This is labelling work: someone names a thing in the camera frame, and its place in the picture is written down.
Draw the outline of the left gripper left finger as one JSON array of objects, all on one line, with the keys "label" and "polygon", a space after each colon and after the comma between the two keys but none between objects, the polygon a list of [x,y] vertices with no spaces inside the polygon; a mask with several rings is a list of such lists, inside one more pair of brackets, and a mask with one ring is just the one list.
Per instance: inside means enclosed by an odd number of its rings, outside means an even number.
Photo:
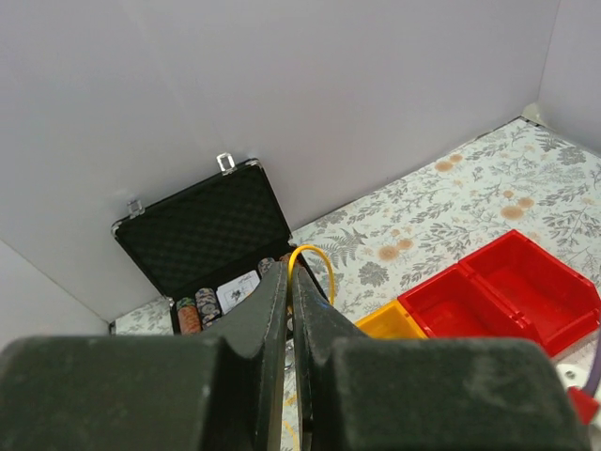
[{"label": "left gripper left finger", "polygon": [[276,450],[285,266],[198,334],[37,336],[1,354],[5,450]]}]

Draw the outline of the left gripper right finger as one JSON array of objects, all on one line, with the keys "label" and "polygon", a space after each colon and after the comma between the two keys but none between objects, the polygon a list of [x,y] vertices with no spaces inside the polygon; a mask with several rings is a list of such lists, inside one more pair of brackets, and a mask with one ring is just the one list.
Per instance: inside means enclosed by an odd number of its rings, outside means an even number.
[{"label": "left gripper right finger", "polygon": [[291,279],[304,450],[586,450],[542,349],[524,339],[381,340]]}]

